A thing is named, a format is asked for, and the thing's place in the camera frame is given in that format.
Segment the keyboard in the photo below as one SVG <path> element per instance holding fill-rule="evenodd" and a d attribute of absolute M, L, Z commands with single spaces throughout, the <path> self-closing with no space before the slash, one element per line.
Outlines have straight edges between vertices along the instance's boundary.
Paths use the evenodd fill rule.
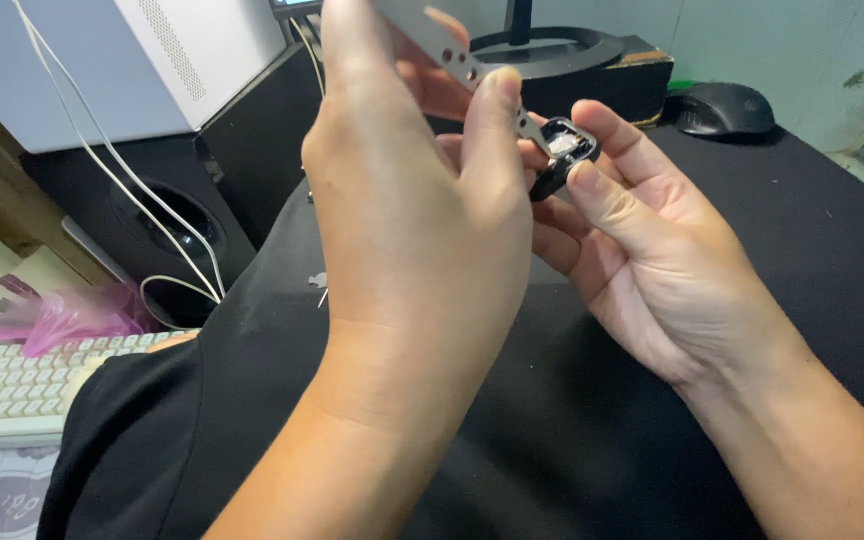
<path fill-rule="evenodd" d="M 0 345 L 0 449 L 58 445 L 63 397 L 87 359 L 144 353 L 184 331 L 77 339 L 26 358 L 20 345 Z"/>

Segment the computer mouse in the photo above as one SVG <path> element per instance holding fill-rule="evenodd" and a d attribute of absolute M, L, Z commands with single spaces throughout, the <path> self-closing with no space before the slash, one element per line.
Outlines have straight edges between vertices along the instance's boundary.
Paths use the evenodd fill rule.
<path fill-rule="evenodd" d="M 683 133 L 702 137 L 762 135 L 776 127 L 762 93 L 732 82 L 699 82 L 665 99 L 663 116 Z"/>

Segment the white wall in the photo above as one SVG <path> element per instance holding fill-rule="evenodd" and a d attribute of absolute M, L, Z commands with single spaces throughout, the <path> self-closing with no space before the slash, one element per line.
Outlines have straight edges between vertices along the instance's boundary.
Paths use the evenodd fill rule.
<path fill-rule="evenodd" d="M 431 0 L 473 36 L 500 30 L 505 0 Z M 778 122 L 816 148 L 864 138 L 864 0 L 534 0 L 535 25 L 638 34 L 676 59 L 674 78 L 762 91 Z"/>

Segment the plastic bag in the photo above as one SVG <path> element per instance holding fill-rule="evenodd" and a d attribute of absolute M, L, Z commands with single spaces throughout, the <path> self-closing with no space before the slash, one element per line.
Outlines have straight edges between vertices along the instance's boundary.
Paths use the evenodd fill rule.
<path fill-rule="evenodd" d="M 25 340 L 24 357 L 38 357 L 72 339 L 145 334 L 153 328 L 128 286 L 48 291 L 0 315 L 0 341 Z"/>

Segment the forearm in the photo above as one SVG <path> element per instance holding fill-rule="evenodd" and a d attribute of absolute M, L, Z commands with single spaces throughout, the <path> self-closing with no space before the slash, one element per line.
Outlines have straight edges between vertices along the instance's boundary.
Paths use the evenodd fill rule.
<path fill-rule="evenodd" d="M 679 388 L 774 540 L 864 538 L 864 408 L 802 344 Z"/>
<path fill-rule="evenodd" d="M 330 339 L 289 421 L 206 538 L 395 535 L 485 376 L 403 373 L 435 362 L 397 342 Z"/>

